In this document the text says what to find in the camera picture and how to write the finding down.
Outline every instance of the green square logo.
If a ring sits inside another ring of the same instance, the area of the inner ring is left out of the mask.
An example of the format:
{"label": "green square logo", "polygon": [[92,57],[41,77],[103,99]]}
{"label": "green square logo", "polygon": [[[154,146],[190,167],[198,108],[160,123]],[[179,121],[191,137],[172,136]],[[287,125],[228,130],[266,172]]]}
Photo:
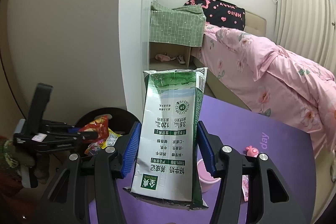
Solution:
{"label": "green square logo", "polygon": [[140,187],[151,189],[151,190],[156,190],[157,183],[158,183],[157,176],[143,174]]}

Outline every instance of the curtain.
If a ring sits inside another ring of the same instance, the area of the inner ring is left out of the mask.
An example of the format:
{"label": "curtain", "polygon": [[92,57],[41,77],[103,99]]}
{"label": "curtain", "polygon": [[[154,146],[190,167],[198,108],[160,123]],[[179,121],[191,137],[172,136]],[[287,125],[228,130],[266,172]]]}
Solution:
{"label": "curtain", "polygon": [[278,0],[274,42],[336,73],[336,0]]}

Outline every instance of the beige headboard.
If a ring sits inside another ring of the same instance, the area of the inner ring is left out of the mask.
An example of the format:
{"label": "beige headboard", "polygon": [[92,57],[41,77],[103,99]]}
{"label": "beige headboard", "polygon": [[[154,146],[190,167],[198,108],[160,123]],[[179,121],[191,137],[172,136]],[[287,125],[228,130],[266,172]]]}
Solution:
{"label": "beige headboard", "polygon": [[244,31],[257,37],[264,37],[266,35],[266,19],[245,11]]}

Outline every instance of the round metal bolt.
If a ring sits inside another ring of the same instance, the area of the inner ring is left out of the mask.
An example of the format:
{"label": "round metal bolt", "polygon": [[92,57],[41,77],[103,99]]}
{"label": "round metal bolt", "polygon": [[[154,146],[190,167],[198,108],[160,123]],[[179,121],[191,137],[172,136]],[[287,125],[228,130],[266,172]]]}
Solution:
{"label": "round metal bolt", "polygon": [[116,149],[113,146],[108,146],[105,148],[105,151],[107,153],[113,153]]}
{"label": "round metal bolt", "polygon": [[77,154],[71,154],[69,156],[69,160],[77,160],[78,159],[78,155]]}
{"label": "round metal bolt", "polygon": [[260,154],[260,155],[259,155],[259,158],[260,158],[261,160],[268,160],[268,156],[267,156],[266,154]]}
{"label": "round metal bolt", "polygon": [[229,146],[223,146],[222,147],[223,152],[230,153],[232,151],[232,148]]}

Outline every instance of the pink cup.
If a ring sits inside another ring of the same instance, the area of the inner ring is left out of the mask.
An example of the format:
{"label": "pink cup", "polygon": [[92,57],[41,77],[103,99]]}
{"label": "pink cup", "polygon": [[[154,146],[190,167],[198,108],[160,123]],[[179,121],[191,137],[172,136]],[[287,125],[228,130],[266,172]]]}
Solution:
{"label": "pink cup", "polygon": [[216,182],[220,181],[220,178],[214,179],[209,172],[205,169],[203,159],[197,162],[197,170],[199,183],[201,184],[202,193],[208,191]]}

